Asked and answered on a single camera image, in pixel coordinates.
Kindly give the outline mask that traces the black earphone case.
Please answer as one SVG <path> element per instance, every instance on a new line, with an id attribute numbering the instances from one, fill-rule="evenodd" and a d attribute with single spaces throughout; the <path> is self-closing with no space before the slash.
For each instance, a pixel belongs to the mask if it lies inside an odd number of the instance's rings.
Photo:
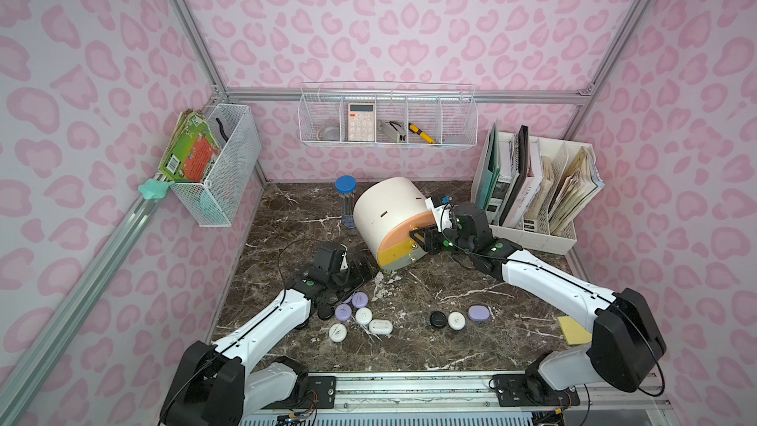
<path id="1" fill-rule="evenodd" d="M 433 311 L 429 315 L 429 323 L 434 329 L 443 329 L 447 326 L 449 321 L 447 315 L 441 311 Z"/>
<path id="2" fill-rule="evenodd" d="M 335 309 L 332 306 L 321 306 L 317 310 L 317 317 L 321 321 L 329 321 L 335 316 Z"/>

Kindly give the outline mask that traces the orange top drawer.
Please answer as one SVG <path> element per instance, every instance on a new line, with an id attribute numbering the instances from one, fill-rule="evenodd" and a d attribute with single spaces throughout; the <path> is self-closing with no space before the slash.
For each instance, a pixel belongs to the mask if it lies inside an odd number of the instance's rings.
<path id="1" fill-rule="evenodd" d="M 428 226 L 435 226 L 436 222 L 431 211 L 424 211 L 415 215 L 401 214 L 397 210 L 390 210 L 378 219 L 378 233 L 380 244 L 378 250 L 388 250 L 410 239 L 410 232 Z"/>

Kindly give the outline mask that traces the white drawer cabinet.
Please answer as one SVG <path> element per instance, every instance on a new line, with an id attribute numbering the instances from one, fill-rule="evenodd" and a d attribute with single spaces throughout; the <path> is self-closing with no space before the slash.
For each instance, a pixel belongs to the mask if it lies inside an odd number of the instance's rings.
<path id="1" fill-rule="evenodd" d="M 427 252 L 410 232 L 436 225 L 426 197 L 405 177 L 372 185 L 357 200 L 354 221 L 382 271 L 396 271 L 417 262 Z"/>

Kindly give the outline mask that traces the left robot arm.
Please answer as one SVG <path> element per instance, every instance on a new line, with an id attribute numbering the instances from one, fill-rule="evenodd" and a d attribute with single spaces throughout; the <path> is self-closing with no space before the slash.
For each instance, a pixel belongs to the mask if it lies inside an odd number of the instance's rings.
<path id="1" fill-rule="evenodd" d="M 258 363 L 318 310 L 347 300 L 377 273 L 366 256 L 320 244 L 313 262 L 260 313 L 227 336 L 196 341 L 183 352 L 159 424 L 239 425 L 271 404 L 299 404 L 307 395 L 308 368 L 286 356 L 264 369 Z"/>

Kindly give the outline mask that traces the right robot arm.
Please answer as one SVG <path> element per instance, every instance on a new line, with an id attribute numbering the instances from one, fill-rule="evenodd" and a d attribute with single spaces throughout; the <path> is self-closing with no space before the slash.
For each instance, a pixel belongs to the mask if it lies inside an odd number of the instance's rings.
<path id="1" fill-rule="evenodd" d="M 522 246 L 497 238 L 482 209 L 451 204 L 447 197 L 426 201 L 435 223 L 410 235 L 428 254 L 464 254 L 473 267 L 550 304 L 591 334 L 591 342 L 541 355 L 524 373 L 532 402 L 579 385 L 605 382 L 620 392 L 637 392 L 660 367 L 666 343 L 646 298 L 626 288 L 613 291 L 583 281 L 541 260 Z"/>

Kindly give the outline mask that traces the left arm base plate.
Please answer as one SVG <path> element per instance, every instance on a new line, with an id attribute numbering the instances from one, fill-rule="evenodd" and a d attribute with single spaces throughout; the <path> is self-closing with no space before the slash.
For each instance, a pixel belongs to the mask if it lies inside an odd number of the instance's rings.
<path id="1" fill-rule="evenodd" d="M 335 405 L 337 378 L 317 374 L 308 376 L 305 380 L 297 380 L 289 398 L 285 398 L 272 408 L 302 409 L 310 407 L 315 402 L 316 408 L 333 409 Z"/>

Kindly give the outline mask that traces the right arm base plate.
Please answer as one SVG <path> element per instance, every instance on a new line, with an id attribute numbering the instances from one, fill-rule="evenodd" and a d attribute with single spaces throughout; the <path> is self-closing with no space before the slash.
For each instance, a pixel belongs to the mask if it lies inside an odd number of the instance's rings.
<path id="1" fill-rule="evenodd" d="M 575 389 L 553 390 L 538 376 L 500 374 L 493 376 L 488 388 L 494 391 L 502 407 L 559 407 L 570 408 L 582 402 Z"/>

